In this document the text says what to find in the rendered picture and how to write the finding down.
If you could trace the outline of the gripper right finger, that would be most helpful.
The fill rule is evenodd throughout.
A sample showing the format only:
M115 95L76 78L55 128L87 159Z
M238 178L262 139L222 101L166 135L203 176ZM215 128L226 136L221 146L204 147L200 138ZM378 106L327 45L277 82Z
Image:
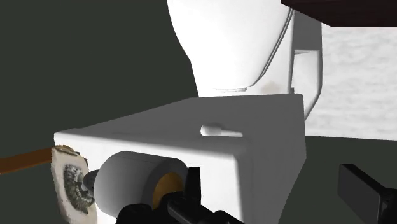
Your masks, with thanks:
M339 165L337 193L364 224L397 224L397 189L384 187L354 164Z

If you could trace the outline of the white toilet paper roll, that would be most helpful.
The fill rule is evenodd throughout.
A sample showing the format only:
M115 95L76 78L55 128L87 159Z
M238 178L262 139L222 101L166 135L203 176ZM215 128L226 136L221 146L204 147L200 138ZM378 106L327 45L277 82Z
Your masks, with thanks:
M164 195L184 190L187 173L179 159L121 151L99 169L94 198L102 212L115 218L129 204L156 209Z

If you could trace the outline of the white plate with dark pattern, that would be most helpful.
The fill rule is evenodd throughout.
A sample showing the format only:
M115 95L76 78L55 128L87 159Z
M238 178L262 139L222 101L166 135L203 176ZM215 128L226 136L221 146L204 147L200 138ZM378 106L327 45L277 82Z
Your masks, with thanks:
M92 193L83 184L87 160L65 145L51 148L51 172L60 213L67 224L97 224Z

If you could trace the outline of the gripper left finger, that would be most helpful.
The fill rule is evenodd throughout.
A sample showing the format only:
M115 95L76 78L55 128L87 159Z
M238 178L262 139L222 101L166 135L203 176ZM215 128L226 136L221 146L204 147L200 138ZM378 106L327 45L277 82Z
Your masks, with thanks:
M116 224L245 224L218 210L212 212L201 204L200 168L190 167L185 189L164 195L156 209L149 205L129 204L116 218Z

